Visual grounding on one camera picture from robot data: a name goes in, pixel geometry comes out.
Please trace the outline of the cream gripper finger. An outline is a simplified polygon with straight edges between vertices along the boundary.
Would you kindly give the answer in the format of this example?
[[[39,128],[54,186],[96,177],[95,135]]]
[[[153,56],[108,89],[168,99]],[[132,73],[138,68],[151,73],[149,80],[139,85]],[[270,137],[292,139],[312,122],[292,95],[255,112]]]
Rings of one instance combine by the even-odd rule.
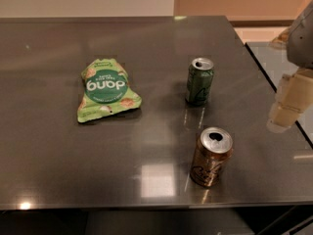
[[[313,70],[298,68],[292,75],[284,73],[269,112],[268,129],[274,133],[285,132],[312,104]]]

